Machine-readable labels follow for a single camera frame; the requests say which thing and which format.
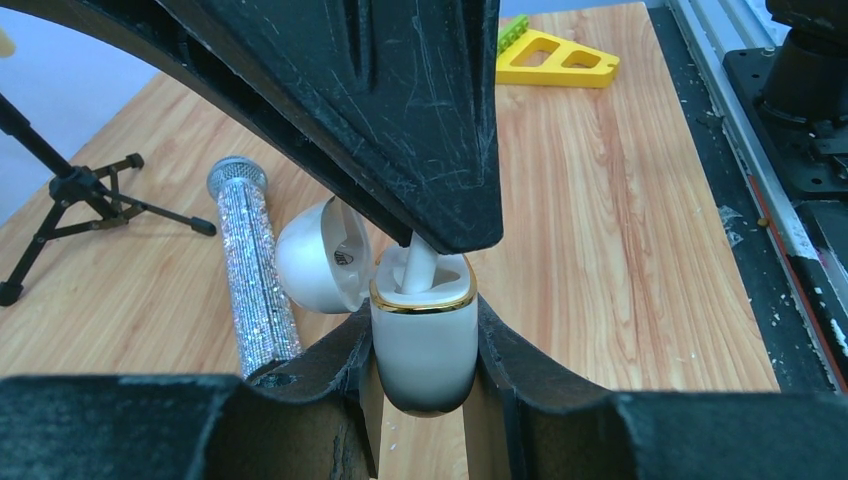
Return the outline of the white earbud charging case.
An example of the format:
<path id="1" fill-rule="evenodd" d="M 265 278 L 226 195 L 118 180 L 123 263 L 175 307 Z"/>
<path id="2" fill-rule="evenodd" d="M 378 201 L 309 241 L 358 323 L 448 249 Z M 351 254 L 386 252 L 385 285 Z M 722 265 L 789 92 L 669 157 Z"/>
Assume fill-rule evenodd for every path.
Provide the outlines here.
<path id="1" fill-rule="evenodd" d="M 438 416 L 468 397 L 478 355 L 478 287 L 463 254 L 439 254 L 433 286 L 400 292 L 408 247 L 373 256 L 364 220 L 336 197 L 300 213 L 277 239 L 282 285 L 301 308 L 365 307 L 385 395 L 399 410 Z"/>

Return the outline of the white earbud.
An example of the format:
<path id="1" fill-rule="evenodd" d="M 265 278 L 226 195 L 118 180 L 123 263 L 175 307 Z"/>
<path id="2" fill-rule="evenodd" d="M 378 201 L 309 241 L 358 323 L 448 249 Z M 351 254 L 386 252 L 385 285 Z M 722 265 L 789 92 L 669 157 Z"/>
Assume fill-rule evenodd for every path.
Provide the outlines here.
<path id="1" fill-rule="evenodd" d="M 407 250 L 400 292 L 414 295 L 432 288 L 439 254 L 417 233 L 413 233 Z"/>

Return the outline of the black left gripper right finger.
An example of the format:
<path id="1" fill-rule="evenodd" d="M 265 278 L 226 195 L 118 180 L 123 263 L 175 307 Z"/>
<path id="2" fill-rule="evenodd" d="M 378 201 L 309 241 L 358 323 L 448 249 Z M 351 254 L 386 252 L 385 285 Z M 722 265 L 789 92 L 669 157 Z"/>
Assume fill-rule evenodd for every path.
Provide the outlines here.
<path id="1" fill-rule="evenodd" d="M 843 479 L 847 399 L 833 393 L 612 391 L 479 305 L 463 406 L 473 479 Z"/>

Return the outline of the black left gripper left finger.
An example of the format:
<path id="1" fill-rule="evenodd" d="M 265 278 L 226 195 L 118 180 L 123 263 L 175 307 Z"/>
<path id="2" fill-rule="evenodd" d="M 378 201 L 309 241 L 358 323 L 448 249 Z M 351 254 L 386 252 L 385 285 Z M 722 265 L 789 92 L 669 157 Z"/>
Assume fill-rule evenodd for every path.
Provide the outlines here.
<path id="1" fill-rule="evenodd" d="M 298 357 L 234 375 L 14 376 L 5 479 L 369 479 L 375 370 L 362 308 Z"/>

